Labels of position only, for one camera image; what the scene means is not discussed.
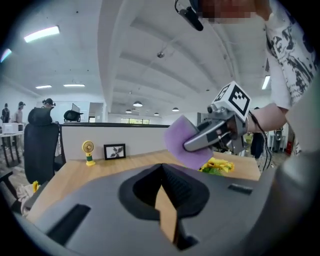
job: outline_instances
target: framed picture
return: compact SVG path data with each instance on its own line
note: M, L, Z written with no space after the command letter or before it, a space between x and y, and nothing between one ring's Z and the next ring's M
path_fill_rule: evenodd
M126 158L126 144L103 145L104 159L122 159Z

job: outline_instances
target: white shirt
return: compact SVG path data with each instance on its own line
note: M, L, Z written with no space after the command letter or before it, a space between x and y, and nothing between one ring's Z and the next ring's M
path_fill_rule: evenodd
M318 59L315 49L290 13L277 0L269 3L272 13L265 25L271 98L278 107L289 110L316 75ZM297 141L294 151L296 154L301 151Z

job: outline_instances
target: fluorescent light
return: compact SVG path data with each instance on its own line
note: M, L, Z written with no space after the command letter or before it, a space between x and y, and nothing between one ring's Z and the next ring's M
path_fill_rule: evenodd
M56 35L59 34L59 27L58 26L53 26L53 27L48 27L45 28L43 30L39 30L37 32L34 32L32 34L29 34L27 36L24 37L24 40L29 43L33 40L39 39L39 38L43 38L43 37L47 37L47 36L52 36L52 35Z
M2 56L1 56L0 63L3 62L6 59L6 57L8 57L10 54L11 54L11 50L5 49L5 51L3 52Z
M267 85L269 83L269 80L270 80L270 75L266 75L265 76L265 79L264 79L264 83L263 83L263 86L262 86L262 90L265 90L267 88Z
M51 85L42 85L42 86L36 86L37 89L44 89L44 88L51 88Z
M135 103L133 103L133 105L134 105L135 107L142 107L142 106L143 106L140 101L136 101Z
M84 84L64 84L64 87L85 87Z

